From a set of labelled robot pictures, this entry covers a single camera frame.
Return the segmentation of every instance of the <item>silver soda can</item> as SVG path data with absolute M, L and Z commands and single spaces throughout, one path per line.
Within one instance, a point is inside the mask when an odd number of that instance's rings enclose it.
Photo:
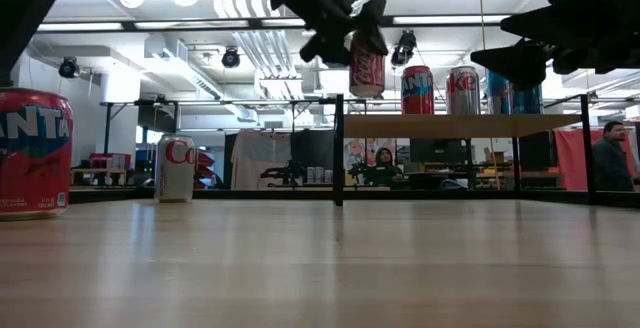
M 325 183 L 333 183 L 333 171 L 330 169 L 327 169 L 326 171 L 324 171 L 324 182 Z
M 316 183 L 324 183 L 324 168 L 316 167 Z
M 480 114 L 480 80 L 474 67 L 462 66 L 449 71 L 447 114 Z
M 155 197 L 160 202 L 188 202 L 193 197 L 196 151 L 193 139 L 165 134 L 156 154 Z
M 307 183 L 316 182 L 316 167 L 307 168 Z

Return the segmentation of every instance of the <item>red partition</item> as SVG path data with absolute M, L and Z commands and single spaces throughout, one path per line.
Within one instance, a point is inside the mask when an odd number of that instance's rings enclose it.
M 563 174 L 562 184 L 568 191 L 587 190 L 587 171 L 584 163 L 584 143 L 582 129 L 556 130 L 554 131 L 556 147 L 558 151 L 558 166 Z M 602 130 L 591 131 L 591 144 L 602 138 Z M 634 172 L 633 156 L 627 134 L 627 141 L 622 143 L 622 149 L 627 154 L 627 166 L 629 172 Z

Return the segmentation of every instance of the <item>dark shirt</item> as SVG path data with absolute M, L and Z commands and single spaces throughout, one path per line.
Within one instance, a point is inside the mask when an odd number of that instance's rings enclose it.
M 620 143 L 602 138 L 593 145 L 596 189 L 633 192 L 627 157 Z
M 394 183 L 393 178 L 395 176 L 402 175 L 402 170 L 394 165 L 385 164 L 370 167 L 367 173 L 365 177 L 366 185 L 388 187 Z

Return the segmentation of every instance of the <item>soda can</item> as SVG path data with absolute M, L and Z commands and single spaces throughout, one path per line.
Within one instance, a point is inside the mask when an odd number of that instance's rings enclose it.
M 480 114 L 480 80 L 474 67 L 462 66 L 449 71 L 447 114 Z
M 0 89 L 0 220 L 52 218 L 67 209 L 72 134 L 66 98 Z
M 351 41 L 349 92 L 360 98 L 381 95 L 384 92 L 384 60 L 385 56 L 369 49 L 366 33 L 356 31 Z
M 433 73 L 427 66 L 408 67 L 402 73 L 402 114 L 434 114 Z
M 543 114 L 544 101 L 542 100 L 542 85 L 537 85 L 527 90 L 511 90 L 512 114 Z
M 316 183 L 324 183 L 324 168 L 316 167 Z
M 327 169 L 326 171 L 324 171 L 324 182 L 325 183 L 333 183 L 333 171 L 330 169 Z
M 487 99 L 489 114 L 511 114 L 511 82 L 497 73 L 488 71 Z
M 316 167 L 307 168 L 307 183 L 316 182 Z
M 156 192 L 161 203 L 189 202 L 193 197 L 196 150 L 193 139 L 165 134 L 158 142 Z

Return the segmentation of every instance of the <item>man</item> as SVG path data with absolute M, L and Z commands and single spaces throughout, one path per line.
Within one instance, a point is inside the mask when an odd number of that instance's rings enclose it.
M 372 168 L 371 174 L 366 178 L 366 184 L 376 186 L 389 186 L 393 182 L 402 180 L 404 177 L 400 168 L 393 165 L 393 156 L 387 148 L 380 148 L 376 153 L 376 166 Z
M 620 146 L 626 134 L 620 122 L 604 126 L 604 135 L 593 145 L 596 189 L 633 192 L 633 180 L 627 167 L 627 157 Z

